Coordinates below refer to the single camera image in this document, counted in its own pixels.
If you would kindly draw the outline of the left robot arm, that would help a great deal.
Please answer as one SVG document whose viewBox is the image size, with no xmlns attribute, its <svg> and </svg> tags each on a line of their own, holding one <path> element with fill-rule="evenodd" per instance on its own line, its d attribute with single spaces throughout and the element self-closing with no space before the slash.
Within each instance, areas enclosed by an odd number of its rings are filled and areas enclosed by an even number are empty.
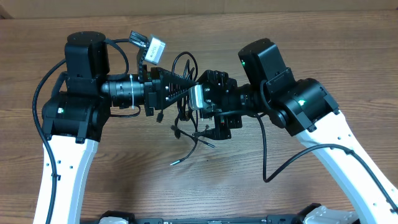
<svg viewBox="0 0 398 224">
<path fill-rule="evenodd" d="M 165 44 L 132 32 L 127 41 L 139 49 L 138 71 L 111 75 L 108 47 L 120 40 L 95 31 L 68 36 L 62 72 L 44 107 L 33 107 L 43 142 L 44 164 L 35 223 L 78 223 L 91 163 L 111 108 L 132 108 L 152 115 L 188 95 L 190 77 L 158 67 Z"/>
</svg>

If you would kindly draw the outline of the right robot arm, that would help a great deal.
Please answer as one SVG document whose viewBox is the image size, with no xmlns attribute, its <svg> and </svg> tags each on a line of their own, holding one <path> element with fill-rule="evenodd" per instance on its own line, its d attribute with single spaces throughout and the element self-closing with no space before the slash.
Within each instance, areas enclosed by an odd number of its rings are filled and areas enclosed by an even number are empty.
<svg viewBox="0 0 398 224">
<path fill-rule="evenodd" d="M 317 80 L 296 80 L 269 39 L 238 53 L 248 84 L 208 70 L 189 91 L 190 107 L 213 118 L 203 137 L 229 139 L 244 115 L 286 130 L 324 165 L 351 202 L 360 223 L 396 223 L 397 188 L 381 172 L 350 129 L 338 103 Z"/>
</svg>

